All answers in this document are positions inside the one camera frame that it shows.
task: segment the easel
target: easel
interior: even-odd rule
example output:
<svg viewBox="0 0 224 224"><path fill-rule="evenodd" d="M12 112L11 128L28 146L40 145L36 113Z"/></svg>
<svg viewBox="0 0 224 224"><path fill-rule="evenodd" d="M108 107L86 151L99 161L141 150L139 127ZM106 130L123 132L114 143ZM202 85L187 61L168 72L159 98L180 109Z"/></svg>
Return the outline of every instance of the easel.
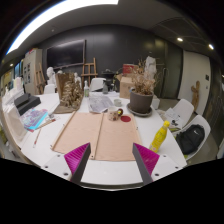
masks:
<svg viewBox="0 0 224 224"><path fill-rule="evenodd" d="M34 82L35 82L35 86L38 90L38 94L41 95L44 93L44 87L46 85L46 80L43 75L41 63L39 63L39 67L40 67L39 70L37 70L36 66L35 66Z"/></svg>
<svg viewBox="0 0 224 224"><path fill-rule="evenodd" d="M85 74L85 66L88 66L88 73ZM94 73L91 73L91 66L93 66L94 68ZM82 66L82 74L81 74L81 77L82 77L82 90L84 89L84 78L85 76L89 77L89 86L90 86L90 82L91 82L91 79L90 77L91 76L98 76L98 74L96 73L96 59L93 58L93 63L85 63L84 61L84 64Z"/></svg>

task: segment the plant pot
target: plant pot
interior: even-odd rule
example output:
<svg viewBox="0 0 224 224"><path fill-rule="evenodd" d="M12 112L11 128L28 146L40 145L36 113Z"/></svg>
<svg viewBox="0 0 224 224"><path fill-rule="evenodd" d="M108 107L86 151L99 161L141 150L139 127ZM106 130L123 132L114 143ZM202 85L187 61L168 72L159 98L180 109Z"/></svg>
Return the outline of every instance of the plant pot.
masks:
<svg viewBox="0 0 224 224"><path fill-rule="evenodd" d="M131 91L130 94L130 107L133 111L146 114L148 113L150 106L152 104L154 93L151 95L141 95Z"/></svg>

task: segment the white chair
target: white chair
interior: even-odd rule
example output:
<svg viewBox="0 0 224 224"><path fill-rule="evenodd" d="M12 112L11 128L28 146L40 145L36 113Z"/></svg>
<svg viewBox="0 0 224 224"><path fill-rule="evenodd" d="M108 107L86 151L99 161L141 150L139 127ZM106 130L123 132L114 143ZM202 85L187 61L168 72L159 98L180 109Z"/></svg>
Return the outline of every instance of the white chair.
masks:
<svg viewBox="0 0 224 224"><path fill-rule="evenodd" d="M182 126L184 127L194 111L194 106L189 101L181 99L173 108L173 110L183 120Z"/></svg>
<svg viewBox="0 0 224 224"><path fill-rule="evenodd" d="M105 78L93 78L91 80L91 84L89 87L89 91L93 92L99 89L103 89L103 80L106 80Z"/></svg>
<svg viewBox="0 0 224 224"><path fill-rule="evenodd" d="M55 85L49 84L44 87L44 94L55 93Z"/></svg>
<svg viewBox="0 0 224 224"><path fill-rule="evenodd" d="M192 152L190 153L186 160L189 160L190 158L192 158L196 153L198 153L198 151L201 149L201 147L204 145L206 139L208 138L208 135L211 131L211 128L208 124L208 122L201 116L201 115L197 115L188 125L186 125L182 130L180 131L176 131L176 132L173 132L173 136L176 136L177 134L179 134L180 132L184 132L186 131L192 124L199 124L201 126L204 127L204 130L205 130L205 137L204 137L204 140L201 142L201 144L199 145L197 151L195 152Z"/></svg>

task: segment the light fixture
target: light fixture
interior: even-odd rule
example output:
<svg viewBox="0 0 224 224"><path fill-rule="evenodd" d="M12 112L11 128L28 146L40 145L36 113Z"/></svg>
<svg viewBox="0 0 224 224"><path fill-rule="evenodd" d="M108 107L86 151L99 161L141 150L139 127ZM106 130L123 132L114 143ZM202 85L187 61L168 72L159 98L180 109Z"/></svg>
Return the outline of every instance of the light fixture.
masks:
<svg viewBox="0 0 224 224"><path fill-rule="evenodd" d="M209 44L208 46L210 47L210 49L214 50L214 47L211 44Z"/></svg>
<svg viewBox="0 0 224 224"><path fill-rule="evenodd" d="M13 42L12 46L9 48L8 53L11 51L17 49L23 41L36 29L41 27L44 23L50 21L51 19L62 15L66 12L87 7L87 6L94 6L94 5L117 5L119 0L80 0L80 1L74 1L74 0L66 0L63 1L50 9L43 12L41 15L39 15L36 19L34 19L16 38L16 40Z"/></svg>

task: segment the bag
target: bag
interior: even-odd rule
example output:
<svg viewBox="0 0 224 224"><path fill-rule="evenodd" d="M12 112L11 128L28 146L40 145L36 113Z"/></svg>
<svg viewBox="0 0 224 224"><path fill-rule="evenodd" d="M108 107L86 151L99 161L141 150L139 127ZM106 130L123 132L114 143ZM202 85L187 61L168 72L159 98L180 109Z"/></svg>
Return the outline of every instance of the bag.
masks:
<svg viewBox="0 0 224 224"><path fill-rule="evenodd" d="M176 141L184 155L195 152L204 140L205 130L203 126L191 125L186 131L177 134Z"/></svg>

